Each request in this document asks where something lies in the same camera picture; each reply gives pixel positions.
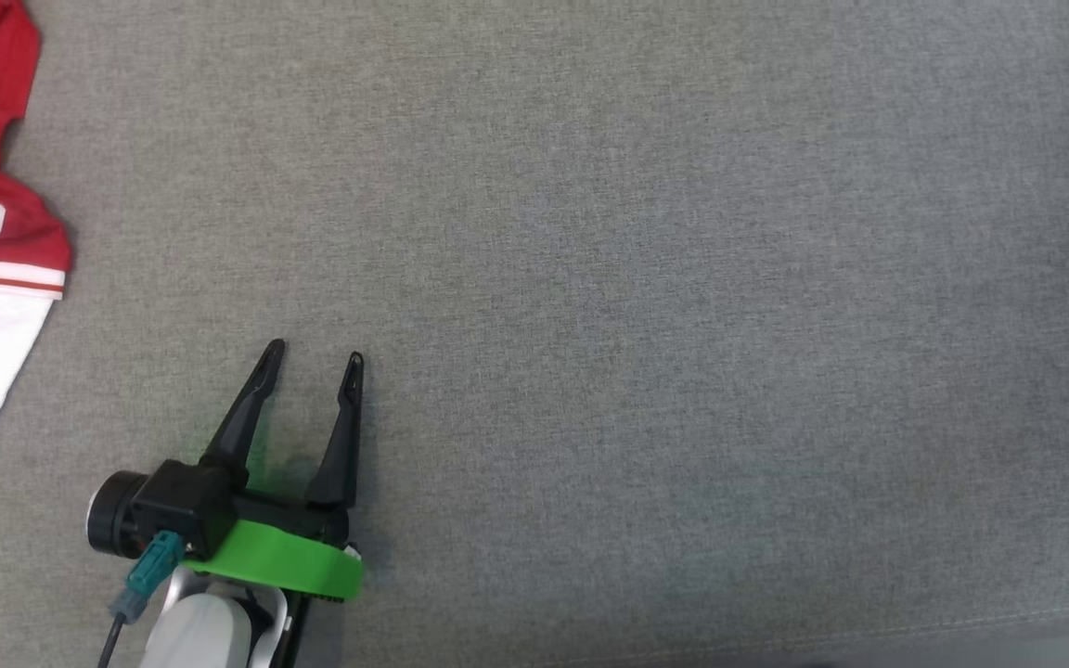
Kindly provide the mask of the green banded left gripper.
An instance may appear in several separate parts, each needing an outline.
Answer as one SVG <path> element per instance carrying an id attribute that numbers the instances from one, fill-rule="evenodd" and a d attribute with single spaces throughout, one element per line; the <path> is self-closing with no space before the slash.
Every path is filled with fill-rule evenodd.
<path id="1" fill-rule="evenodd" d="M 272 397 L 286 355 L 274 339 L 224 419 L 199 465 L 220 469 L 232 490 L 249 482 L 249 455 L 264 402 Z M 310 597 L 359 597 L 365 576 L 360 553 L 348 542 L 359 485 L 365 356 L 348 356 L 338 392 L 326 452 L 305 490 L 304 500 L 247 490 L 233 498 L 237 523 L 210 559 L 187 558 L 184 566 L 233 581 L 270 586 Z"/>

